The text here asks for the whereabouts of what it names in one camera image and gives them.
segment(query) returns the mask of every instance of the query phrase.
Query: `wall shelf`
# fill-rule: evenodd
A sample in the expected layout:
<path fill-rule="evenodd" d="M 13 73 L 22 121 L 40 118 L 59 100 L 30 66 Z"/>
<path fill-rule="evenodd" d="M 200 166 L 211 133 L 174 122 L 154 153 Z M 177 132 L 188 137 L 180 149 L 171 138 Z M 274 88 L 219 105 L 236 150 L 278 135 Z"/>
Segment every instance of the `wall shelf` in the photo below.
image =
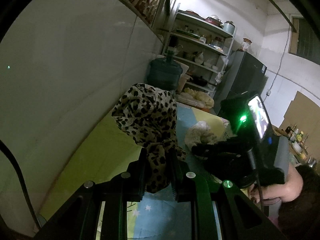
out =
<path fill-rule="evenodd" d="M 199 46 L 201 46 L 201 47 L 203 47 L 203 48 L 210 49 L 210 50 L 212 50 L 213 52 L 219 54 L 220 56 L 226 56 L 226 55 L 227 55 L 227 54 L 225 54 L 225 53 L 217 50 L 217 49 L 214 48 L 214 47 L 211 47 L 211 46 L 209 46 L 209 45 L 207 45 L 207 44 L 205 44 L 205 43 L 203 43 L 203 42 L 201 42 L 201 41 L 197 41 L 197 40 L 195 40 L 195 39 L 193 39 L 193 38 L 190 38 L 190 37 L 188 37 L 188 36 L 181 35 L 181 34 L 178 34 L 178 33 L 173 33 L 173 32 L 171 33 L 171 35 L 172 35 L 172 36 L 176 36 L 176 37 L 178 37 L 178 38 L 180 38 L 180 39 L 182 39 L 182 40 L 189 41 L 189 42 L 191 42 L 191 43 L 197 44 L 197 45 L 199 45 Z"/>
<path fill-rule="evenodd" d="M 197 25 L 201 28 L 204 28 L 210 32 L 214 32 L 219 34 L 220 36 L 224 37 L 224 38 L 232 38 L 233 35 L 222 30 L 221 28 L 217 27 L 216 25 L 213 25 L 211 23 L 208 23 L 204 20 L 201 20 L 199 18 L 193 17 L 191 15 L 185 14 L 183 13 L 183 11 L 178 11 L 177 13 L 177 20 L 181 20 L 181 21 L 185 21 L 185 22 L 189 22 L 191 24 Z"/>
<path fill-rule="evenodd" d="M 215 88 L 215 87 L 213 87 L 213 86 L 212 86 L 212 88 L 210 88 L 208 85 L 206 85 L 206 86 L 204 86 L 204 87 L 203 87 L 203 86 L 199 86 L 199 85 L 194 84 L 194 83 L 189 82 L 189 81 L 187 81 L 186 84 L 188 84 L 188 85 L 190 85 L 190 86 L 197 87 L 197 88 L 201 88 L 201 89 L 203 89 L 203 90 L 205 90 L 205 91 L 208 91 L 208 92 L 213 91 L 214 88 Z"/>
<path fill-rule="evenodd" d="M 211 68 L 209 68 L 209 67 L 206 67 L 206 66 L 200 65 L 199 63 L 193 62 L 193 61 L 191 61 L 191 60 L 187 60 L 187 59 L 182 58 L 182 57 L 174 56 L 173 58 L 177 59 L 178 61 L 179 61 L 179 60 L 181 60 L 181 61 L 184 61 L 184 62 L 187 62 L 187 63 L 193 64 L 193 65 L 196 65 L 196 66 L 198 66 L 198 67 L 203 67 L 203 68 L 205 68 L 205 69 L 207 69 L 207 70 L 210 70 L 210 71 L 212 71 L 212 72 L 214 72 L 214 73 L 216 73 L 216 74 L 218 74 L 218 73 L 219 73 L 218 71 L 215 71 L 215 70 L 213 70 L 213 69 L 211 69 Z"/>

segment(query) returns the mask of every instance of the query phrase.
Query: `refrigerator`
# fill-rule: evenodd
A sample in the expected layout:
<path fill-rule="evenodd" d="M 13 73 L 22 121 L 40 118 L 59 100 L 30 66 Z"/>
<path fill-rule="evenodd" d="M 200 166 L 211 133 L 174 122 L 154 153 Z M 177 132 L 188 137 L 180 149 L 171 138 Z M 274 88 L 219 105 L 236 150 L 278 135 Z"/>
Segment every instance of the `refrigerator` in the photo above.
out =
<path fill-rule="evenodd" d="M 221 101 L 234 98 L 245 92 L 261 93 L 267 67 L 254 56 L 244 51 L 235 51 L 229 59 L 226 72 L 213 96 L 213 109 L 217 115 Z"/>

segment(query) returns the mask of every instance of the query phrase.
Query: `green light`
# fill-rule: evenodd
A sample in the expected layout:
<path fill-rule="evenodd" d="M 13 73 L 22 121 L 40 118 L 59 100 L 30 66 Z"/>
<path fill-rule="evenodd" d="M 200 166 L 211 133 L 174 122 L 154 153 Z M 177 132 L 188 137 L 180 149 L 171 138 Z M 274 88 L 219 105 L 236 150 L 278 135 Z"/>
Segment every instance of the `green light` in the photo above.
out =
<path fill-rule="evenodd" d="M 247 116 L 246 115 L 241 116 L 240 121 L 242 121 L 242 122 L 247 121 Z"/>
<path fill-rule="evenodd" d="M 233 183 L 230 180 L 225 180 L 223 182 L 223 185 L 227 188 L 231 188 L 233 186 Z"/>

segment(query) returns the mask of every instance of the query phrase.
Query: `white wall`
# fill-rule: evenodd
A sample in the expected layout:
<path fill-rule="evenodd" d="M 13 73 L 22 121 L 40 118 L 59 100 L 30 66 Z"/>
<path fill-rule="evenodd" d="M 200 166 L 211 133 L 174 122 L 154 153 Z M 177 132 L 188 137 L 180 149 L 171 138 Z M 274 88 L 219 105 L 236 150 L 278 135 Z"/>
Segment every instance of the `white wall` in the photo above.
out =
<path fill-rule="evenodd" d="M 0 43 L 0 138 L 35 210 L 95 124 L 143 82 L 161 43 L 117 0 L 32 0 Z M 0 153 L 0 214 L 32 235 L 17 176 Z"/>
<path fill-rule="evenodd" d="M 267 0 L 177 0 L 181 10 L 192 10 L 203 18 L 217 15 L 222 22 L 233 21 L 238 30 L 233 49 L 240 46 L 243 38 L 252 41 L 251 54 L 257 56 L 266 27 Z"/>
<path fill-rule="evenodd" d="M 281 2 L 278 6 L 287 14 L 299 15 L 298 10 L 289 2 Z M 271 95 L 266 98 L 265 106 L 268 110 L 270 120 L 273 125 L 280 126 L 287 108 L 294 99 L 297 91 L 300 91 L 317 105 L 320 106 L 320 66 L 302 57 L 289 54 L 288 38 L 289 24 L 275 11 L 274 6 L 268 6 L 267 25 L 265 37 L 258 59 L 267 66 L 268 81 L 261 94 L 265 98 L 267 90 L 270 88 L 275 73 L 279 69 L 280 60 L 285 49 L 279 75 L 271 89 Z"/>

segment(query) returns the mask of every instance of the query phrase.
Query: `person's hand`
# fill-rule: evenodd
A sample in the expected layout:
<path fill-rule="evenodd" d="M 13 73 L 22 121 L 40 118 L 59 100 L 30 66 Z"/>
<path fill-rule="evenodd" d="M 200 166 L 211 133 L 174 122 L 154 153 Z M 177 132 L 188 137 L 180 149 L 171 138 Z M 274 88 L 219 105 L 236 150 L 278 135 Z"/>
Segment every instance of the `person's hand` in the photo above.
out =
<path fill-rule="evenodd" d="M 259 195 L 259 191 L 258 188 L 255 187 L 254 184 L 252 184 L 249 188 L 248 188 L 248 198 L 250 200 L 252 200 L 255 203 L 259 203 L 260 202 L 260 195 Z"/>

